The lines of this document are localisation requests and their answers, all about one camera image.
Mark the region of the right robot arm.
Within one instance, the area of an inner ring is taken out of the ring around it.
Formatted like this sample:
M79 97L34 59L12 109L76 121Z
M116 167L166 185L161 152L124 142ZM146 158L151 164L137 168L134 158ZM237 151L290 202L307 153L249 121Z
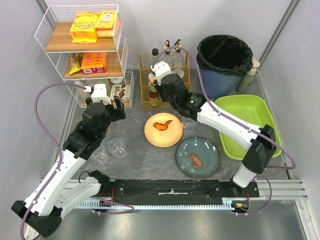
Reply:
M161 80L153 78L151 82L160 99L183 117L218 130L246 150L242 164L231 179L232 185L244 189L256 175L263 173L277 149L275 131L271 126L248 123L218 108L204 95L190 92L177 74L168 74Z

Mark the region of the orange fried chicken piece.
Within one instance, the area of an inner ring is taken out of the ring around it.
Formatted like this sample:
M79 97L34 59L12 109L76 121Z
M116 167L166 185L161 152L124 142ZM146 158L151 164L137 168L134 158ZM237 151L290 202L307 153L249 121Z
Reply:
M165 131L168 129L169 124L172 122L173 120L167 120L165 123L159 123L159 122L155 122L153 124L153 127L156 128L158 131Z

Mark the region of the beige round plate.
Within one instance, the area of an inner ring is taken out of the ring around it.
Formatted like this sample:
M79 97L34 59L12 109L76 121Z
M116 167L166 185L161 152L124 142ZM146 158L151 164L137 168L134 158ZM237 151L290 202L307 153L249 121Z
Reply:
M164 124L172 120L167 130L159 131L153 124L158 122ZM166 148L176 144L183 134L181 121L173 114L162 112L151 116L144 125L144 135L146 139L154 146Z

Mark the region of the tall clear jar silver lid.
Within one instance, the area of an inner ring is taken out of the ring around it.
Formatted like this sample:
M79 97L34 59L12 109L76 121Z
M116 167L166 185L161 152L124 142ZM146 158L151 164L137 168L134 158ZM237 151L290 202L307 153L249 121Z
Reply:
M184 70L176 68L176 69L172 70L172 73L177 74L182 80L184 79L184 76L185 76Z

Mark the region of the dark soy sauce bottle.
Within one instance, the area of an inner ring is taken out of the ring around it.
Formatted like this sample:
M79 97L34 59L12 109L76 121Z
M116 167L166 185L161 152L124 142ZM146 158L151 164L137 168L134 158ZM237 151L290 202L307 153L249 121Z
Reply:
M151 66L159 62L159 59L157 59L158 55L159 55L159 50L157 48L153 48L151 51L151 60L150 60Z

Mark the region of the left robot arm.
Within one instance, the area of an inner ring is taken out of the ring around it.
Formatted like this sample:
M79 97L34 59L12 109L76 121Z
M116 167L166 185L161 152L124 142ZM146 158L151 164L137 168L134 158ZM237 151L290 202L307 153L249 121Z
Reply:
M70 211L109 184L109 177L95 170L84 182L63 192L71 177L101 145L109 125L126 118L120 97L114 100L115 104L89 101L82 121L68 136L59 158L43 181L29 197L12 205L11 209L22 218L22 224L33 228L39 236L51 236Z

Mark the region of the blue ceramic plate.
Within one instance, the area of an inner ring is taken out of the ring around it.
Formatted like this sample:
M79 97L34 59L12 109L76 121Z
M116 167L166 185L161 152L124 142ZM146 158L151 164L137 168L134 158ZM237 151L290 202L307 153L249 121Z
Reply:
M190 154L197 154L203 167L193 167ZM213 175L220 165L217 148L206 138L190 137L182 141L176 149L175 162L180 171L193 179L206 179Z

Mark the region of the glass oil bottle gold spout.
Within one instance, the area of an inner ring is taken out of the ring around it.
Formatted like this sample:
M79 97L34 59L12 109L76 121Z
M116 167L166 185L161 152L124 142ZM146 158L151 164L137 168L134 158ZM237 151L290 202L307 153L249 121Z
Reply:
M176 67L175 70L184 70L184 66L185 66L184 54L180 48L175 48L173 65Z

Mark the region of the yellow cap sauce bottle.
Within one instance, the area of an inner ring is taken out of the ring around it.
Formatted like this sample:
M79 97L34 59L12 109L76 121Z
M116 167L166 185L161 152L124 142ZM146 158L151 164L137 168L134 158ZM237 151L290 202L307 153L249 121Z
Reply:
M152 108L157 107L161 102L160 96L156 88L150 85L149 85L149 100L150 100L149 104Z

